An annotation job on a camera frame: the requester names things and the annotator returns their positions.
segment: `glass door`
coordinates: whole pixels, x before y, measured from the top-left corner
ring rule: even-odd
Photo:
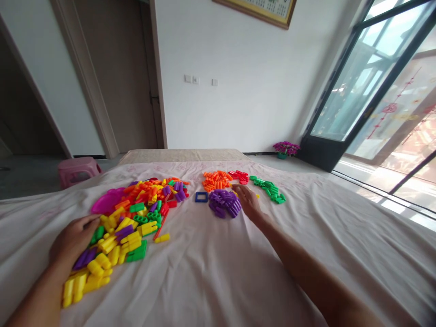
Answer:
[[[334,171],[436,213],[436,27]]]
[[[432,1],[372,1],[353,29],[298,157],[332,171],[435,23]]]

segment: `pink stool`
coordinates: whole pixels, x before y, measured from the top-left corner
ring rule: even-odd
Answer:
[[[69,188],[101,174],[97,161],[92,157],[82,157],[62,161],[58,166],[60,186]]]

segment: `wooden door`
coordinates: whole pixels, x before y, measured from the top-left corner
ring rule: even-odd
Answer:
[[[138,0],[74,0],[120,152],[158,147]]]

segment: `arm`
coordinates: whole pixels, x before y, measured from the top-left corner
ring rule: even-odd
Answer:
[[[5,327],[59,326],[62,289],[71,268],[91,241],[99,215],[73,220],[50,249],[50,263]]]
[[[233,188],[245,214],[265,235],[286,270],[317,306],[329,326],[383,326],[362,301],[261,211],[256,195],[249,188],[243,185]]]

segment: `framed picture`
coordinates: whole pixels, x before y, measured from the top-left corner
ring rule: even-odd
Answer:
[[[297,0],[212,0],[270,24],[289,29]]]

